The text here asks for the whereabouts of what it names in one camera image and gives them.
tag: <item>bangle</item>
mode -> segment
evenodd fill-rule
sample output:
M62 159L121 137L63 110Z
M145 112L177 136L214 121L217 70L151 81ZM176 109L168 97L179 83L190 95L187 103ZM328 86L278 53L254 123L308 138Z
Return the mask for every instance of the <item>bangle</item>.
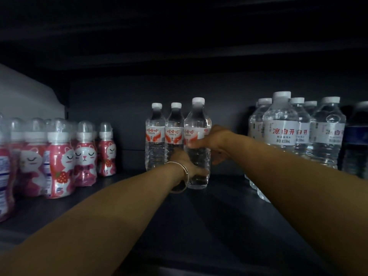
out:
M184 184L185 184L185 187L183 188L181 185L181 182L183 181L180 181L180 183L175 186L174 188L172 188L172 190L170 191L170 193L173 193L173 194L179 194L181 192L184 192L188 183L189 183L189 171L188 169L186 168L185 165L181 164L181 163L178 163L178 162L166 162L165 164L168 164L168 163L175 163L175 164L178 164L179 166L181 166L183 169L184 169L184 172L186 174L186 181L184 181Z

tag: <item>cat face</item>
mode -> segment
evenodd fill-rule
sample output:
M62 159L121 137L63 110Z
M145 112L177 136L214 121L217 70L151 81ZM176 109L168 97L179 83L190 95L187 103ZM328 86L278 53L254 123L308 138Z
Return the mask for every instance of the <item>cat face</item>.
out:
M42 157L38 153L38 148L21 151L20 166L22 172L37 171L41 165Z
M108 159L116 158L116 144L109 143L106 153L108 155Z
M76 164L86 166L88 164L94 164L96 159L96 151L93 145L89 147L76 147Z
M62 165L66 170L71 170L74 168L76 160L76 155L73 149L65 147L65 154L62 156Z

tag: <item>red and white label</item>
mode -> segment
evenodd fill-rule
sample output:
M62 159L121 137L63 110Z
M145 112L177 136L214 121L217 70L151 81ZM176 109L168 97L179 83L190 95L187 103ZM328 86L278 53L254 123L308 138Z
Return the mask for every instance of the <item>red and white label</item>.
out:
M264 124L264 142L273 145L295 145L298 121L284 120L265 120Z
M164 142L165 127L146 126L146 140L150 142Z
M210 131L211 131L211 128L196 128L196 127L185 126L184 127L184 144L186 145L189 142L204 138L205 135L208 135Z
M165 142L172 144L183 144L184 128L166 127L165 128Z
M262 126L263 126L263 122L251 122L251 123L249 123L249 132L250 132L249 137L251 137L255 140L263 141Z
M310 142L338 144L343 142L345 123L312 122Z
M299 129L297 130L297 144L309 143L310 123L299 122Z

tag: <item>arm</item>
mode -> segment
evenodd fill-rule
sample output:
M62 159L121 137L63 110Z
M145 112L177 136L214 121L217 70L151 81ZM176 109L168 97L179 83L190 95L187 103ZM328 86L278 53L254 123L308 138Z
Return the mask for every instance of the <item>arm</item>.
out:
M206 175L184 151L170 160ZM111 275L184 175L168 163L97 192L2 256L1 275Z
M368 182L214 126L190 144L238 163L318 252L349 275L368 271Z

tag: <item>person's right hand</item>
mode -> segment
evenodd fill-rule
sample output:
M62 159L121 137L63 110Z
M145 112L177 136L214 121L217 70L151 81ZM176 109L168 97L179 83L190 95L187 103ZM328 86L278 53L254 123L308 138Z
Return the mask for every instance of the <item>person's right hand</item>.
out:
M229 158L228 153L225 150L226 138L232 134L232 132L220 125L214 125L211 128L209 135L203 139L190 142L189 148L209 148L211 149L212 164L219 164Z

